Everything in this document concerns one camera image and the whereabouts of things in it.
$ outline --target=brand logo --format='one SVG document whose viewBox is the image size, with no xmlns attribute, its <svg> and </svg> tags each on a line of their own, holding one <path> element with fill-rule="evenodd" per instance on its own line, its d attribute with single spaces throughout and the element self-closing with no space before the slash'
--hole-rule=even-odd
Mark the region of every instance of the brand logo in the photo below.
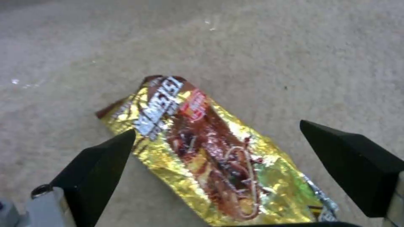
<svg viewBox="0 0 404 227">
<path fill-rule="evenodd" d="M 206 106 L 206 95 L 199 89 L 195 89 L 180 110 L 191 121 L 197 121 L 205 116 Z"/>
<path fill-rule="evenodd" d="M 178 108 L 175 97 L 182 85 L 183 83 L 172 76 L 166 78 L 150 99 L 147 107 L 139 110 L 139 118 L 133 124 L 142 136 L 148 136 L 152 141 L 156 139 L 164 128 L 164 123 L 161 121 L 163 114 L 167 113 L 171 116 Z"/>
</svg>

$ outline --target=crumpled wrapper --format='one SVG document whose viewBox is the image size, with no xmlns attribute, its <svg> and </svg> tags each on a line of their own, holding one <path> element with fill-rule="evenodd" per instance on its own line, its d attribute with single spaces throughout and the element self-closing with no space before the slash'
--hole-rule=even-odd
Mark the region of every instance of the crumpled wrapper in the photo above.
<svg viewBox="0 0 404 227">
<path fill-rule="evenodd" d="M 335 220 L 270 138 L 181 77 L 146 77 L 97 116 L 114 134 L 134 128 L 133 154 L 212 226 Z"/>
</svg>

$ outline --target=gold foil wrapper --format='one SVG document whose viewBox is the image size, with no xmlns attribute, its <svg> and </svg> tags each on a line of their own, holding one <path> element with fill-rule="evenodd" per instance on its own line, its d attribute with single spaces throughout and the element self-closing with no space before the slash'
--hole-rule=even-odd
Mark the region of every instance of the gold foil wrapper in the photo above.
<svg viewBox="0 0 404 227">
<path fill-rule="evenodd" d="M 134 128 L 133 154 L 212 226 L 319 221 L 324 205 L 290 157 L 181 77 L 146 77 L 97 113 Z"/>
</svg>

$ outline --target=red label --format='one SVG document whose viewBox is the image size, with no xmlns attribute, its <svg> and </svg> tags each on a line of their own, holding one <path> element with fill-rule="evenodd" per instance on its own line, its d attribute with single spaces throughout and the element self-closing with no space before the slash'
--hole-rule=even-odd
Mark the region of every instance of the red label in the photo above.
<svg viewBox="0 0 404 227">
<path fill-rule="evenodd" d="M 180 111 L 190 120 L 197 121 L 205 115 L 206 106 L 206 95 L 201 90 L 195 89 L 181 106 Z"/>
</svg>

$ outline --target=floor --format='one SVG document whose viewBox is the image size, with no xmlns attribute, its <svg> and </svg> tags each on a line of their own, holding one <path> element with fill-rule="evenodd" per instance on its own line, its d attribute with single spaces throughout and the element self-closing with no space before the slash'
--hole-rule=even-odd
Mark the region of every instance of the floor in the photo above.
<svg viewBox="0 0 404 227">
<path fill-rule="evenodd" d="M 404 158 L 402 0 L 0 2 L 0 194 L 20 210 L 82 149 L 112 135 L 94 112 L 151 74 L 182 75 L 270 136 L 340 205 L 369 220 L 299 131 L 362 133 Z M 97 224 L 204 226 L 135 158 Z"/>
</svg>

